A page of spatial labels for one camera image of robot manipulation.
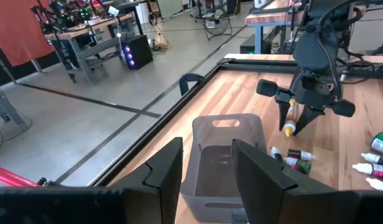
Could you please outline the black floor fan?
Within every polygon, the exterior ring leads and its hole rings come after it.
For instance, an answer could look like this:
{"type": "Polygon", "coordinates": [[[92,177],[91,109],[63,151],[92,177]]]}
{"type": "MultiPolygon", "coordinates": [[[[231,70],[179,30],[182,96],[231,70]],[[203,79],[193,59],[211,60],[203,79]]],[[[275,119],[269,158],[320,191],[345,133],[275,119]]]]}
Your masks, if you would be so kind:
{"type": "Polygon", "coordinates": [[[203,27],[208,40],[220,35],[232,35],[230,16],[223,9],[216,9],[203,16],[203,27]]]}

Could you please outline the black box on floor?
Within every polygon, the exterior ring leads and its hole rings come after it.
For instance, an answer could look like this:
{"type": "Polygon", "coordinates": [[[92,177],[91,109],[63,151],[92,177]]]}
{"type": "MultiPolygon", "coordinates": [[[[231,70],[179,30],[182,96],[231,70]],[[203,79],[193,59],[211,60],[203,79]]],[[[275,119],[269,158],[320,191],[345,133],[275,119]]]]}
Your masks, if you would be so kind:
{"type": "MultiPolygon", "coordinates": [[[[263,54],[271,54],[272,51],[272,41],[270,38],[266,37],[262,42],[262,53],[263,54]]],[[[252,34],[249,38],[246,39],[240,45],[240,53],[241,54],[254,54],[255,53],[255,35],[252,34]]]]}

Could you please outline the wooden workbench blue leg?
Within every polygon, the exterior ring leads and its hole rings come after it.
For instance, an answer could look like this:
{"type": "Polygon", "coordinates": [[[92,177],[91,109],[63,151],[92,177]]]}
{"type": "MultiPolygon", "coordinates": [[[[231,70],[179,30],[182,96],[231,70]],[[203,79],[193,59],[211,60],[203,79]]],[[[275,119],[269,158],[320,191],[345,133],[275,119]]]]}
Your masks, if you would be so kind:
{"type": "Polygon", "coordinates": [[[264,27],[279,27],[280,43],[277,52],[290,53],[291,42],[296,37],[305,6],[309,0],[255,0],[245,24],[255,30],[254,53],[264,54],[266,47],[263,38],[264,27]]]}

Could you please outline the dark red small dropper bottle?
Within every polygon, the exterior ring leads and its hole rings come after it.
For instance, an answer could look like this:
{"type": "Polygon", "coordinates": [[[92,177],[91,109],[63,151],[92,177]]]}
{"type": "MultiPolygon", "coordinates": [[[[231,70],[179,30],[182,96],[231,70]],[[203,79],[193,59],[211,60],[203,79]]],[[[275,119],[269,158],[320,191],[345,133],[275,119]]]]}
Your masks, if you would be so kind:
{"type": "Polygon", "coordinates": [[[289,149],[287,156],[304,161],[312,161],[316,159],[312,153],[296,149],[289,149]]]}

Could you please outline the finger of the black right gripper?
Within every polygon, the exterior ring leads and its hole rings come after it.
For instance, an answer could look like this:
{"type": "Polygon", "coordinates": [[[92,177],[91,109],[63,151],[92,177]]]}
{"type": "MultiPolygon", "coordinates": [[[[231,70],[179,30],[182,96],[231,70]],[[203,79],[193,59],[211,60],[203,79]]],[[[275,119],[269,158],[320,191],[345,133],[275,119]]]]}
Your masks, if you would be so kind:
{"type": "Polygon", "coordinates": [[[296,136],[300,131],[303,130],[303,128],[314,121],[317,117],[322,115],[324,115],[324,108],[315,108],[305,105],[302,114],[300,115],[300,118],[296,124],[296,129],[293,135],[296,136]]]}
{"type": "Polygon", "coordinates": [[[279,107],[279,130],[281,131],[285,125],[286,116],[290,108],[290,104],[279,101],[278,107],[279,107]]]}

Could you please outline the orange room partition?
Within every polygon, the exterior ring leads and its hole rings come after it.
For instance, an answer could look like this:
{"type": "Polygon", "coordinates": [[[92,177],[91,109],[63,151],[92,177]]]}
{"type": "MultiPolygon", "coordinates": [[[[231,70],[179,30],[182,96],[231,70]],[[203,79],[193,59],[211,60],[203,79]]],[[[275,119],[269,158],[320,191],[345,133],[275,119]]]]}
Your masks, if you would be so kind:
{"type": "Polygon", "coordinates": [[[31,11],[38,1],[49,0],[0,0],[0,49],[13,66],[53,52],[31,11]]]}

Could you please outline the grey translucent plastic bin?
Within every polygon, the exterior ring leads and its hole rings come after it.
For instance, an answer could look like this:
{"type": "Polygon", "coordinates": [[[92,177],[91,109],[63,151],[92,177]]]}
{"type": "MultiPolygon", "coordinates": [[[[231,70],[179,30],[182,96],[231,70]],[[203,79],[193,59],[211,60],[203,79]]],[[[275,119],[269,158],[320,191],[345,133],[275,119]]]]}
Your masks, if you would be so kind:
{"type": "Polygon", "coordinates": [[[192,122],[192,137],[180,193],[197,221],[230,223],[232,214],[244,208],[234,177],[232,140],[265,152],[262,121],[251,113],[200,116],[192,122]]]}

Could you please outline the black computer tower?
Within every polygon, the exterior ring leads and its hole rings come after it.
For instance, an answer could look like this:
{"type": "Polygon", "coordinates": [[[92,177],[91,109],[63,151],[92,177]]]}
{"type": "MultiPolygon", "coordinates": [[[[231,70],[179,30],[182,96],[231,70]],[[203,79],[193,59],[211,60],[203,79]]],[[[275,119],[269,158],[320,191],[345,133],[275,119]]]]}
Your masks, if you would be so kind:
{"type": "Polygon", "coordinates": [[[146,35],[136,35],[121,43],[125,62],[130,70],[138,70],[153,61],[146,35]]]}

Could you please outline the blue small dropper bottle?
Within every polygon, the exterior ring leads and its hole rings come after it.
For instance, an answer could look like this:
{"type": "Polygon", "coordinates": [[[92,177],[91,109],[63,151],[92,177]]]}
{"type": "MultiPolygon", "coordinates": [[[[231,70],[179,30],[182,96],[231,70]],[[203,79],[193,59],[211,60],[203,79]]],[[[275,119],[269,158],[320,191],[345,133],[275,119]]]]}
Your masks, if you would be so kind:
{"type": "Polygon", "coordinates": [[[366,178],[366,182],[368,182],[373,189],[383,191],[383,181],[379,179],[366,178]]]}

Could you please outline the pink small dropper bottle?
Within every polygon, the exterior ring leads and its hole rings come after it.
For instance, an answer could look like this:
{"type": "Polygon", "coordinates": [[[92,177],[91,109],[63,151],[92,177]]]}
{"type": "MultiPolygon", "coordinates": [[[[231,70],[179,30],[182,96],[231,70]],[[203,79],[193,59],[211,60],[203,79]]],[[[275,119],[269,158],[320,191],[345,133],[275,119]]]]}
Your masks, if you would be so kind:
{"type": "Polygon", "coordinates": [[[375,177],[383,177],[383,165],[358,163],[352,165],[352,168],[363,174],[372,175],[375,177]]]}

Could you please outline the green small dropper bottle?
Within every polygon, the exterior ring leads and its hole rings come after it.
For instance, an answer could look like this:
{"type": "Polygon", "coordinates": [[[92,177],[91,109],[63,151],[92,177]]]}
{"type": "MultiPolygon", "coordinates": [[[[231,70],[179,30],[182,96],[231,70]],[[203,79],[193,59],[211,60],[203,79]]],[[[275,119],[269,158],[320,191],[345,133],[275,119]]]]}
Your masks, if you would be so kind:
{"type": "Polygon", "coordinates": [[[311,170],[311,164],[309,162],[300,160],[300,159],[295,159],[292,157],[286,157],[284,158],[285,164],[292,167],[294,165],[298,165],[301,167],[300,172],[303,174],[309,174],[311,170]]]}

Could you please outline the green-tipped food coloring bottle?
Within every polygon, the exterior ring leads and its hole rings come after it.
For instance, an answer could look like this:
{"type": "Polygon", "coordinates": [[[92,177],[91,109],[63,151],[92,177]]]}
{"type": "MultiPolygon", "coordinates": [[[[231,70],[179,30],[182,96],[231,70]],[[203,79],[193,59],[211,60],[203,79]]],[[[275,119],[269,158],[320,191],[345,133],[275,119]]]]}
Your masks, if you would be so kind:
{"type": "Polygon", "coordinates": [[[372,138],[371,148],[383,153],[383,132],[379,132],[372,138]]]}

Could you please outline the yellow-tipped food coloring bottle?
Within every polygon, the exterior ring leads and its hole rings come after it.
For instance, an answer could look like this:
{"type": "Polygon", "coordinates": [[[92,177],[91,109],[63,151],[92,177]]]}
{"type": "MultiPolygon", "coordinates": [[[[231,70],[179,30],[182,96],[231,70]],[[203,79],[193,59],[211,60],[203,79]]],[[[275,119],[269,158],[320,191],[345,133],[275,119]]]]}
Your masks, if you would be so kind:
{"type": "Polygon", "coordinates": [[[294,99],[291,99],[289,103],[290,107],[287,111],[285,123],[283,126],[283,131],[287,137],[292,136],[296,131],[296,125],[299,118],[299,104],[294,99]]]}

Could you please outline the wooden workbench grey legs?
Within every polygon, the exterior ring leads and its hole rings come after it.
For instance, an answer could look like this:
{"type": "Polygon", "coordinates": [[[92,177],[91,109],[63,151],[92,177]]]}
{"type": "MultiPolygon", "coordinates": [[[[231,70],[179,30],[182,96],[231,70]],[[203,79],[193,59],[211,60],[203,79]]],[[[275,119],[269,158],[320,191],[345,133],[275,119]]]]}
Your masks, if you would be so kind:
{"type": "Polygon", "coordinates": [[[44,37],[48,42],[67,40],[80,66],[80,68],[68,70],[68,74],[84,74],[89,84],[96,85],[98,83],[98,78],[92,73],[92,69],[99,67],[106,61],[115,57],[121,57],[123,55],[121,52],[121,43],[128,38],[128,33],[133,33],[133,31],[129,30],[126,34],[123,34],[119,37],[116,35],[112,26],[117,27],[116,31],[119,34],[120,24],[122,22],[129,22],[132,19],[133,16],[131,14],[120,15],[119,17],[111,19],[95,19],[93,21],[97,21],[97,23],[93,23],[92,25],[87,22],[85,25],[80,27],[71,27],[63,32],[53,32],[51,34],[46,34],[44,37]],[[97,43],[96,46],[86,49],[81,49],[79,47],[76,41],[78,36],[88,34],[92,37],[96,30],[102,29],[104,27],[107,27],[107,29],[110,31],[111,39],[97,43]],[[90,59],[91,56],[111,48],[115,48],[115,51],[102,56],[101,59],[90,59]]]}

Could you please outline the grey metal stand leg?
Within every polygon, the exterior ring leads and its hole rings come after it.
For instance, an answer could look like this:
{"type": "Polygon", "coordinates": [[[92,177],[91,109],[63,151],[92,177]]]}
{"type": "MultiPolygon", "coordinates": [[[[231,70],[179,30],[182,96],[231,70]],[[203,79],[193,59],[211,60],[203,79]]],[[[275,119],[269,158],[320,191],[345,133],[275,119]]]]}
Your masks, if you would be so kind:
{"type": "Polygon", "coordinates": [[[10,103],[7,96],[0,89],[0,118],[4,123],[13,121],[22,130],[26,130],[31,126],[31,123],[27,123],[18,110],[10,103]]]}

